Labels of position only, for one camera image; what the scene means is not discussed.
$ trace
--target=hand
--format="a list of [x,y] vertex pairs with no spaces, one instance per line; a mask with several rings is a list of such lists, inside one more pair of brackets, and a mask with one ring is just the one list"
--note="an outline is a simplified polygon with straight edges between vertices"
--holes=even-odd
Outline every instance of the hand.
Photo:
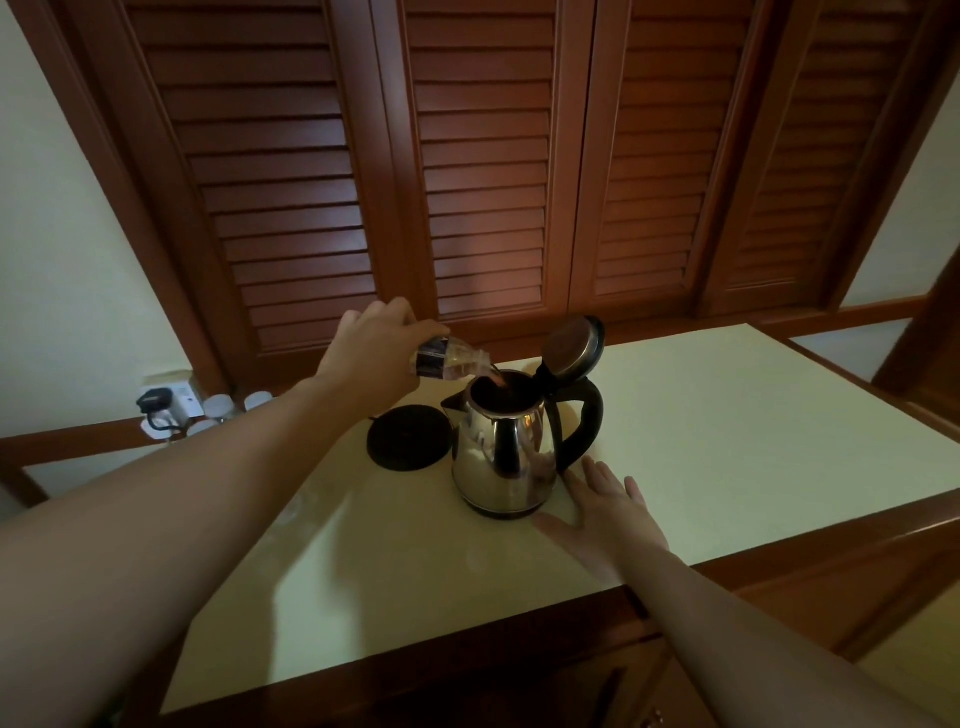
[[534,515],[537,529],[579,561],[601,581],[623,583],[624,571],[645,546],[669,551],[663,531],[647,510],[646,501],[628,477],[625,486],[607,467],[584,458],[587,483],[571,471],[564,473],[570,497],[580,506],[579,528],[545,513]]
[[420,385],[410,373],[413,353],[424,342],[449,333],[436,321],[417,323],[405,299],[374,301],[362,314],[344,314],[317,378],[333,382],[350,398],[358,420],[378,415]]

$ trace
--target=wooden louvered door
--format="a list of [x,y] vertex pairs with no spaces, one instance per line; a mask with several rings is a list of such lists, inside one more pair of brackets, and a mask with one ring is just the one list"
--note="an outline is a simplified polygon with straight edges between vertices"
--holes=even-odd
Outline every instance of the wooden louvered door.
[[592,1],[373,0],[372,14],[437,313],[478,344],[543,330],[566,313]]
[[64,6],[234,384],[309,376],[346,310],[420,300],[376,69],[338,68],[319,2]]
[[924,102],[938,37],[956,15],[939,0],[821,0],[788,18],[702,313],[819,305],[832,268]]
[[693,306],[767,11],[599,0],[573,310],[615,319]]

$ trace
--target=wooden counter edge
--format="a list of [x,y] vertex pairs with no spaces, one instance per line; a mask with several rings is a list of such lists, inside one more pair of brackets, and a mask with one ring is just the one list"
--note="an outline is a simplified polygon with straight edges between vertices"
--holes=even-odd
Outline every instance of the wooden counter edge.
[[[923,413],[904,407],[896,398],[793,342],[778,340],[957,440],[955,433],[937,426],[935,421],[928,422]],[[695,568],[737,592],[882,551],[907,539],[957,548],[960,489],[751,548]],[[924,600],[915,601],[898,611],[900,623],[925,604]],[[621,587],[159,716],[163,696],[176,670],[175,658],[182,648],[180,636],[137,677],[121,726],[136,728],[159,723],[179,728],[234,721],[270,724],[272,720],[278,725],[310,725],[315,716],[349,714],[374,700],[467,673],[516,667],[519,663],[526,668],[537,663],[552,664],[558,656],[584,658],[651,639],[658,629],[644,617],[642,605]]]

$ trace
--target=stainless steel kettle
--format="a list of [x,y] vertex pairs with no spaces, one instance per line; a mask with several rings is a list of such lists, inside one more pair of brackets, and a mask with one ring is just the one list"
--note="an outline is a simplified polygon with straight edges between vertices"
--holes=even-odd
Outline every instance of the stainless steel kettle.
[[[603,398],[587,374],[603,346],[599,319],[571,319],[547,339],[535,375],[504,371],[506,388],[480,377],[444,400],[445,410],[463,415],[453,433],[453,479],[474,510],[499,519],[532,514],[557,474],[587,453],[603,422]],[[564,401],[584,404],[566,439],[557,407]]]

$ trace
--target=cream countertop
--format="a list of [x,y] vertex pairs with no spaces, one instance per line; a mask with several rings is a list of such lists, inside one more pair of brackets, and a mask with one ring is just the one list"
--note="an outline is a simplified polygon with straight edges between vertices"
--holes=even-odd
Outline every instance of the cream countertop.
[[[522,368],[519,362],[506,368]],[[749,327],[609,347],[591,454],[632,474],[688,564],[957,487],[960,447]],[[425,381],[439,406],[463,383]],[[529,520],[482,518],[450,459],[379,469],[368,423],[194,619],[163,711],[602,591]],[[559,484],[544,509],[572,519]]]

